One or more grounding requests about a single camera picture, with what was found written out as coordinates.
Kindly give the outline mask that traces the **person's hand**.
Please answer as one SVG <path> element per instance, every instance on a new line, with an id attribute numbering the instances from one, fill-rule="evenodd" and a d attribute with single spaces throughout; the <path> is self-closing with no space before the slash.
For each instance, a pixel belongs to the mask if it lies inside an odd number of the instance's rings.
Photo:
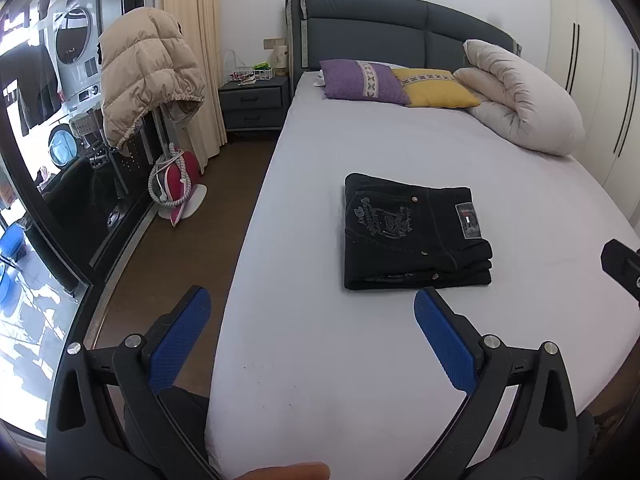
<path id="1" fill-rule="evenodd" d="M 329 480 L 331 471 L 325 463 L 300 463 L 251 470 L 236 480 Z"/>

